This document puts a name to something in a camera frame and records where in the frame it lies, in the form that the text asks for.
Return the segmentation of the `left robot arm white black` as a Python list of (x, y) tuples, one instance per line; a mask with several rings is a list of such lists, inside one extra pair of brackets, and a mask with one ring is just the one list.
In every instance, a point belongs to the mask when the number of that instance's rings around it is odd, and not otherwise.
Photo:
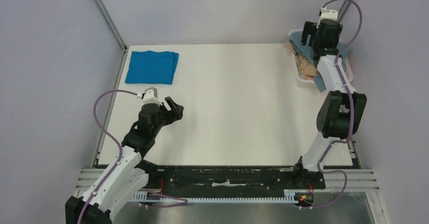
[(80, 197), (71, 196), (67, 200), (66, 223), (113, 223), (139, 189), (156, 186), (159, 175), (144, 162), (144, 157), (154, 146), (160, 130), (181, 120), (183, 113), (184, 107), (171, 97), (160, 102), (145, 93), (138, 120), (123, 138), (119, 154)]

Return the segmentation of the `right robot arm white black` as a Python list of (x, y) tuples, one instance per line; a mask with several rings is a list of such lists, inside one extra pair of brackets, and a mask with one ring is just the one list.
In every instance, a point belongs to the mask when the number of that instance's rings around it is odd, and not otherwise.
[(317, 135), (294, 166), (293, 183), (304, 188), (322, 177), (324, 161), (338, 144), (347, 144), (359, 128), (367, 103), (347, 79), (339, 43), (342, 25), (332, 19), (304, 24), (301, 44), (309, 46), (311, 58), (321, 74), (328, 94), (317, 114)]

